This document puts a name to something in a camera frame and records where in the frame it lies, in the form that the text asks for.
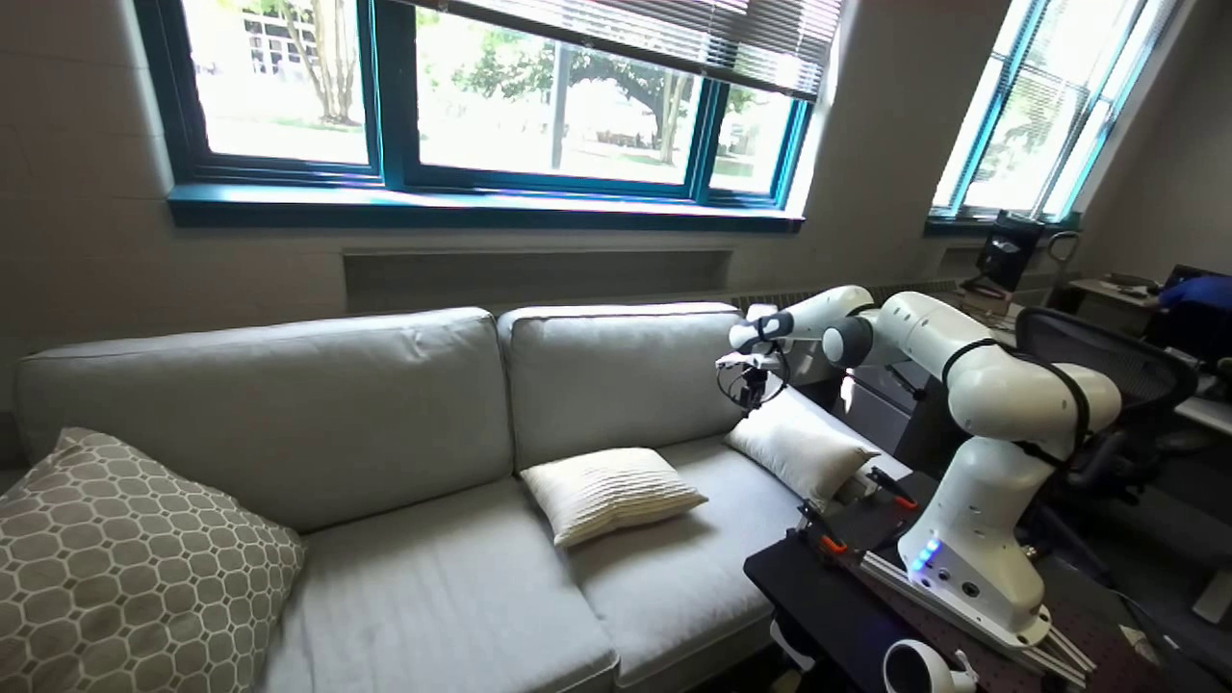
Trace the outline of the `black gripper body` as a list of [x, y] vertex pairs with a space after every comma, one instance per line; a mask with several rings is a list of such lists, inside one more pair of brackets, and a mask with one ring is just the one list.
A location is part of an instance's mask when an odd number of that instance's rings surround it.
[[722, 353], [722, 359], [717, 359], [717, 369], [722, 369], [722, 374], [744, 374], [744, 379], [750, 379], [750, 374], [780, 374], [780, 369], [782, 369], [782, 359], [780, 359], [780, 353], [741, 353], [741, 351], [732, 351], [732, 353]]

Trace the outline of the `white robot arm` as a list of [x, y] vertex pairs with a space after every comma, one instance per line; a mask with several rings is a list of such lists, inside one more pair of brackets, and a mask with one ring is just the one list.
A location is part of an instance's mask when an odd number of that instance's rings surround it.
[[741, 398], [758, 405], [758, 379], [790, 343], [817, 346], [830, 365], [860, 365], [875, 346], [895, 346], [943, 387], [963, 445], [930, 507], [898, 541], [898, 581], [1009, 649], [1039, 644], [1050, 617], [1018, 523], [1045, 482], [1121, 418], [1121, 389], [1077, 364], [1012, 353], [986, 324], [932, 292], [875, 301], [864, 284], [741, 320], [717, 369], [741, 374]]

